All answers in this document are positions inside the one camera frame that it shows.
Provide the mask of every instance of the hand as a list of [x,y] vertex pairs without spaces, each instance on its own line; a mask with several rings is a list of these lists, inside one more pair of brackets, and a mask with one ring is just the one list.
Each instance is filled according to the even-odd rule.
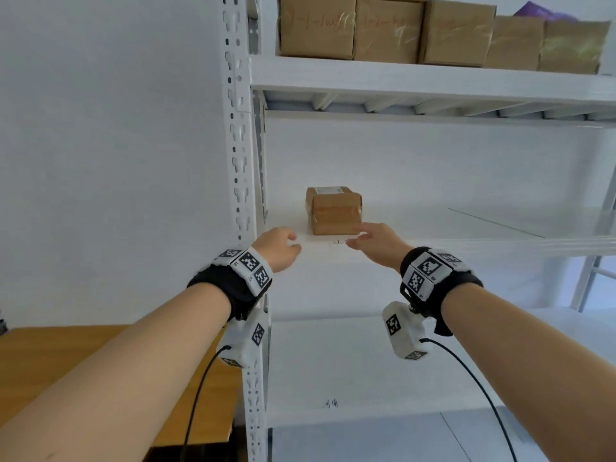
[[413,247],[407,245],[386,224],[364,223],[359,224],[356,229],[365,233],[348,239],[347,246],[362,251],[371,261],[400,273],[400,264]]
[[277,227],[262,233],[252,247],[265,258],[274,272],[280,272],[293,264],[302,251],[300,244],[289,246],[287,240],[297,240],[297,235],[290,228]]

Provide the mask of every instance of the black wristband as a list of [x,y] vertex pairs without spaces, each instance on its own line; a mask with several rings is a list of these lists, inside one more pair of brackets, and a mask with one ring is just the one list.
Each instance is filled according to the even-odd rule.
[[[403,278],[405,277],[406,271],[412,268],[411,263],[417,260],[419,256],[429,250],[431,250],[431,248],[422,246],[420,248],[413,249],[404,257],[404,260],[400,265],[400,273],[402,274]],[[457,259],[455,256],[452,256],[447,253],[434,251],[430,251],[429,256],[431,256],[431,259],[429,261],[432,263],[432,265],[445,266],[444,269],[448,269],[447,272],[450,272],[451,269],[449,275],[447,275],[447,277],[443,278],[442,280],[436,282],[431,292],[426,295],[427,297],[424,299],[421,299],[418,293],[416,291],[413,291],[410,283],[409,285],[406,285],[403,282],[400,286],[400,293],[404,296],[405,299],[408,300],[412,310],[414,310],[416,313],[420,313],[423,317],[426,318],[432,317],[436,319],[436,327],[434,329],[435,334],[445,337],[451,337],[453,334],[449,330],[449,327],[447,327],[447,324],[445,324],[445,321],[443,320],[443,316],[441,314],[441,306],[443,300],[445,300],[447,294],[449,294],[449,292],[451,292],[451,290],[456,288],[458,285],[462,285],[465,283],[473,283],[475,285],[483,287],[483,283],[473,274],[472,270],[467,268],[466,265],[462,263],[459,259]],[[427,278],[427,275],[425,275],[425,273],[424,275],[420,275],[420,277],[423,278],[422,283],[424,281],[431,282],[431,280]]]
[[252,308],[258,303],[259,299],[265,294],[266,290],[272,284],[272,280],[261,291],[258,297],[255,297],[246,281],[228,266],[210,265],[203,271],[200,271],[192,278],[186,288],[197,283],[211,283],[216,285],[223,291],[229,303],[231,303],[231,314],[228,321],[231,319],[246,320],[252,311]]

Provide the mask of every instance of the black and white square marker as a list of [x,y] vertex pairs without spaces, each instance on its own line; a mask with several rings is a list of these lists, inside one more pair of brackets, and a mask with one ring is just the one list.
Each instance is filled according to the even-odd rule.
[[219,255],[218,257],[235,257],[242,252],[241,249],[227,249],[224,253]]
[[402,327],[400,326],[400,322],[398,321],[398,317],[393,315],[391,318],[387,320],[387,329],[389,331],[389,335],[393,336],[398,332]]
[[239,259],[238,261],[240,261],[244,266],[246,266],[246,268],[248,268],[248,270],[250,272],[254,271],[255,269],[258,268],[258,266],[260,265],[259,262],[254,258],[253,255],[251,255],[248,251],[246,251]]
[[420,294],[421,286],[426,281],[425,277],[422,277],[419,273],[413,272],[411,278],[408,280],[408,287],[415,295]]
[[453,263],[459,263],[462,262],[461,260],[459,260],[457,257],[455,257],[452,254],[449,253],[439,253],[439,256],[443,259],[443,261],[445,262],[453,262]]
[[254,278],[257,279],[259,287],[265,287],[269,282],[269,276],[267,275],[266,268],[264,266],[261,266],[259,270],[254,273]]
[[427,352],[420,352],[419,350],[415,350],[412,354],[404,357],[405,360],[419,360],[424,355],[427,355]]
[[263,334],[265,333],[266,330],[259,323],[257,323],[257,327],[255,327],[254,333],[252,333],[252,341],[258,346],[261,343]]
[[441,267],[443,263],[437,261],[434,257],[430,256],[424,262],[419,265],[419,270],[430,277],[434,272]]
[[241,368],[242,365],[240,365],[238,362],[236,362],[235,360],[231,360],[229,358],[221,358],[221,360],[223,362],[225,362],[227,365],[229,366],[236,366],[237,368]]

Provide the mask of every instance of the person's left hand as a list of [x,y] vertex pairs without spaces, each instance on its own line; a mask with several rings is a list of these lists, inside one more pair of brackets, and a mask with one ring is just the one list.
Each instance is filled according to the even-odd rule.
[[287,244],[287,240],[296,239],[297,235],[290,228],[277,227],[261,234],[252,247],[265,258],[274,272],[280,272],[293,264],[302,251],[300,244]]

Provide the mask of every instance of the black object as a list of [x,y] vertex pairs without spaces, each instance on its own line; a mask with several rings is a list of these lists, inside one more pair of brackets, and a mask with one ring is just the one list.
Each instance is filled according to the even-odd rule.
[[231,314],[228,321],[234,318],[238,321],[245,321],[248,318],[250,311],[252,311],[252,308],[254,308],[259,299],[271,286],[272,280],[270,279],[261,291],[261,294],[258,297],[255,297],[252,292],[250,292],[246,281],[242,279],[242,277],[240,277],[231,267],[210,265],[194,276],[186,288],[197,283],[211,283],[212,285],[219,287],[220,290],[227,295],[229,302],[231,303]]
[[475,380],[475,382],[477,383],[477,385],[479,386],[479,388],[483,392],[483,395],[486,397],[486,399],[488,399],[488,402],[490,403],[490,406],[492,407],[492,411],[494,412],[494,415],[497,416],[498,424],[501,426],[501,429],[503,430],[504,438],[507,440],[507,445],[509,446],[509,450],[511,451],[511,456],[513,458],[513,462],[518,462],[518,458],[516,457],[516,453],[513,451],[513,446],[511,445],[511,441],[509,440],[509,435],[507,434],[507,430],[505,430],[505,428],[504,428],[503,421],[500,419],[500,415],[497,412],[497,408],[494,406],[494,403],[492,402],[492,399],[490,399],[490,396],[488,396],[488,393],[485,391],[485,389],[483,388],[483,386],[481,385],[479,380],[475,377],[473,372],[468,369],[468,366],[466,366],[465,363],[462,360],[460,360],[458,355],[454,354],[450,349],[445,347],[443,344],[440,344],[437,341],[433,341],[432,339],[420,339],[420,342],[432,342],[433,344],[438,345],[441,349],[444,349],[444,350],[448,351],[451,354],[452,357],[454,357],[456,360],[458,360],[458,363],[460,365],[464,366],[464,369],[468,372],[468,374],[471,375],[471,377]]
[[[430,248],[428,248],[427,246],[415,248],[404,257],[404,260],[400,265],[400,273],[403,277],[406,270],[409,269],[411,263],[429,249]],[[441,315],[441,305],[443,303],[443,300],[445,299],[447,294],[451,292],[451,290],[456,288],[458,285],[462,285],[465,283],[473,283],[475,285],[483,287],[483,283],[473,274],[473,272],[453,271],[451,272],[449,277],[437,284],[434,284],[434,289],[432,293],[425,301],[421,300],[404,283],[400,285],[400,293],[402,294],[402,296],[404,296],[404,298],[408,300],[413,312],[421,314],[424,318],[436,319],[436,327],[434,329],[435,334],[445,337],[451,337],[453,334],[449,330],[449,327],[447,327],[447,324],[445,324],[443,316]]]
[[182,445],[182,451],[180,452],[180,462],[184,462],[186,458],[186,450],[188,449],[188,446],[189,446],[190,427],[192,427],[192,421],[193,421],[193,418],[195,417],[196,403],[197,403],[197,400],[199,400],[199,394],[201,394],[201,388],[203,387],[203,381],[205,381],[205,377],[208,375],[208,371],[210,370],[216,357],[218,357],[218,355],[220,355],[225,350],[231,350],[231,346],[224,346],[214,354],[214,356],[210,360],[210,363],[208,364],[208,367],[205,368],[205,372],[203,373],[203,376],[201,377],[201,382],[199,383],[199,387],[196,389],[195,402],[193,402],[193,408],[192,408],[192,411],[190,412],[189,425],[188,425],[188,428],[186,428],[186,437],[184,438],[184,444]]

